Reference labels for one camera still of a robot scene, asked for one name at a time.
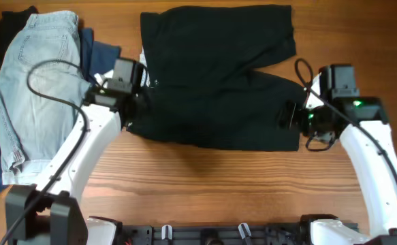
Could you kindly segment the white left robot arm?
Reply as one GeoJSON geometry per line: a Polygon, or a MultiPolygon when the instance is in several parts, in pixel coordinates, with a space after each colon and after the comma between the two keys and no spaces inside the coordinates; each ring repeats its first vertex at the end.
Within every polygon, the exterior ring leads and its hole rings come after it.
{"type": "Polygon", "coordinates": [[[100,156],[134,115],[147,80],[145,64],[119,58],[81,106],[71,105],[79,116],[53,160],[33,184],[14,185],[7,194],[1,244],[122,244],[122,222],[85,218],[80,201],[100,156]]]}

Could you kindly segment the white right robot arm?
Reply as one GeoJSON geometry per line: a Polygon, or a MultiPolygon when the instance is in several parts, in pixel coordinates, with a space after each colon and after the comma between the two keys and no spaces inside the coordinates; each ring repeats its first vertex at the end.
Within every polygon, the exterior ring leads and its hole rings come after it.
{"type": "Polygon", "coordinates": [[[329,214],[304,215],[299,244],[397,244],[397,156],[390,121],[378,97],[362,97],[348,64],[322,67],[302,85],[304,105],[288,103],[281,126],[308,141],[340,142],[351,160],[368,211],[364,235],[329,214]]]}

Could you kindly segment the light grey denim shorts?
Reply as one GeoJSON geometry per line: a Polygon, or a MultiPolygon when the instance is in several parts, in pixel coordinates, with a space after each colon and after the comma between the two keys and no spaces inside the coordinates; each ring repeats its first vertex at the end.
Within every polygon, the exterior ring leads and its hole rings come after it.
{"type": "Polygon", "coordinates": [[[78,16],[30,15],[0,70],[2,182],[31,184],[71,132],[90,84],[80,72],[78,16]]]}

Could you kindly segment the black shorts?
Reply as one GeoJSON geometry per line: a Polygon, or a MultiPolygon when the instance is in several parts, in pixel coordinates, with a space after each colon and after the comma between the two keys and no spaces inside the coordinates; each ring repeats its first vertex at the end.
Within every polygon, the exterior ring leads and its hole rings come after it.
{"type": "Polygon", "coordinates": [[[296,54],[288,5],[182,6],[140,16],[149,85],[128,125],[141,137],[221,150],[296,151],[306,99],[263,72],[296,54]]]}

